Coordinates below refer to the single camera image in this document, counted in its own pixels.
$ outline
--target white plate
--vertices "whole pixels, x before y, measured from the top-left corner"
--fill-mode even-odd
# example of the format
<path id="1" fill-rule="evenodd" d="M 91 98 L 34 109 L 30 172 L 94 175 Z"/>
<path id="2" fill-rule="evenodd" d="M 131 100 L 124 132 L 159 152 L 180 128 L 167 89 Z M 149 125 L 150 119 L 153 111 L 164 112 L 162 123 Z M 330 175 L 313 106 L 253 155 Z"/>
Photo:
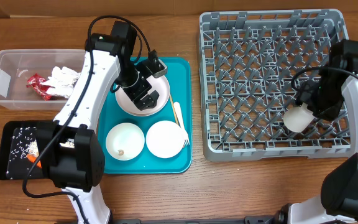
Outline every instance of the white plate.
<path id="1" fill-rule="evenodd" d="M 172 121 L 159 121 L 153 124 L 146 135 L 149 151 L 163 159 L 177 155 L 183 148 L 184 142 L 182 130 Z"/>
<path id="2" fill-rule="evenodd" d="M 167 104 L 170 94 L 170 86 L 167 78 L 165 76 L 160 78 L 154 78 L 153 76 L 150 76 L 147 78 L 147 81 L 149 81 L 149 83 L 152 85 L 149 93 L 152 93 L 154 90 L 156 90 L 160 94 L 155 108 L 145 109 L 142 111 L 137 109 L 135 104 L 133 104 L 131 99 L 129 99 L 129 97 L 125 94 L 124 90 L 120 88 L 116 92 L 116 100 L 122 110 L 134 116 L 150 116 L 159 112 L 165 106 L 165 104 Z"/>
<path id="3" fill-rule="evenodd" d="M 121 123 L 113 127 L 106 137 L 106 149 L 120 161 L 137 157 L 144 147 L 143 131 L 132 123 Z"/>

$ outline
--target utensil handle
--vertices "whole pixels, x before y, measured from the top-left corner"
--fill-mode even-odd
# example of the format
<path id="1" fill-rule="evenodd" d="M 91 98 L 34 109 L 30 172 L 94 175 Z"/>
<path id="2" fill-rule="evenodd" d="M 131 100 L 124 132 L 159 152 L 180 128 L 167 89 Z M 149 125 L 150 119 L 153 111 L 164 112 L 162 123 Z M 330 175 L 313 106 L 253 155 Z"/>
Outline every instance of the utensil handle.
<path id="1" fill-rule="evenodd" d="M 177 114 L 180 127 L 181 127 L 182 129 L 185 129 L 185 125 L 183 124 L 183 116 L 181 115 L 180 104 L 179 104 L 178 102 L 174 102 L 174 103 L 173 103 L 173 107 L 175 108 L 175 112 L 176 112 L 176 114 Z"/>

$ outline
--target dish rack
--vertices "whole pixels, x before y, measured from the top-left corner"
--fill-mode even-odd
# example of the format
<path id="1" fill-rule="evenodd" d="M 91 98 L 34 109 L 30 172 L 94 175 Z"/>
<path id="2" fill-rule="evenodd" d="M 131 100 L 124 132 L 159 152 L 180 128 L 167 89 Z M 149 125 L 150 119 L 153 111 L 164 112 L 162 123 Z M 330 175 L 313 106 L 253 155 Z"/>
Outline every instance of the dish rack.
<path id="1" fill-rule="evenodd" d="M 200 16 L 199 72 L 204 156 L 210 161 L 267 157 L 347 157 L 346 106 L 333 122 L 315 119 L 289 131 L 292 76 L 324 65 L 332 44 L 348 39 L 336 9 L 206 12 Z M 296 86 L 318 71 L 308 72 Z"/>

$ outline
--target pink plate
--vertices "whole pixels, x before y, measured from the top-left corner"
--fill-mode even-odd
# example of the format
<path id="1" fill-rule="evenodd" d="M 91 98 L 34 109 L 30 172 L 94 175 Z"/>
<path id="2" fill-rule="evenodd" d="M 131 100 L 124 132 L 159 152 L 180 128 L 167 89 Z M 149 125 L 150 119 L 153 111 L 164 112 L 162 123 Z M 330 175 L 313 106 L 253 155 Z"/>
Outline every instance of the pink plate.
<path id="1" fill-rule="evenodd" d="M 147 78 L 147 81 L 149 81 L 149 83 L 152 85 L 152 89 L 149 90 L 149 93 L 156 90 L 160 94 L 155 108 L 145 109 L 142 111 L 137 109 L 135 104 L 133 104 L 133 102 L 131 102 L 129 97 L 125 94 L 124 90 L 120 88 L 116 92 L 116 100 L 122 110 L 134 116 L 150 116 L 159 112 L 165 106 L 165 104 L 167 104 L 170 95 L 170 87 L 167 78 L 165 78 L 165 76 L 160 78 L 154 78 L 153 76 L 150 76 Z"/>

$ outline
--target white label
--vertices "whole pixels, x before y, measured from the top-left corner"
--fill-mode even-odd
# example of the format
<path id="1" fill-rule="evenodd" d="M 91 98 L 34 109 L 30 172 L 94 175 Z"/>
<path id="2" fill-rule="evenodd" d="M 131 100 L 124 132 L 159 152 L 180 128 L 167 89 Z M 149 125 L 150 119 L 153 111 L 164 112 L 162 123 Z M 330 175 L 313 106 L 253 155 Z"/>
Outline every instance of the white label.
<path id="1" fill-rule="evenodd" d="M 11 76 L 4 70 L 0 69 L 0 95 L 7 97 L 7 91 L 9 89 L 9 83 L 11 82 Z"/>

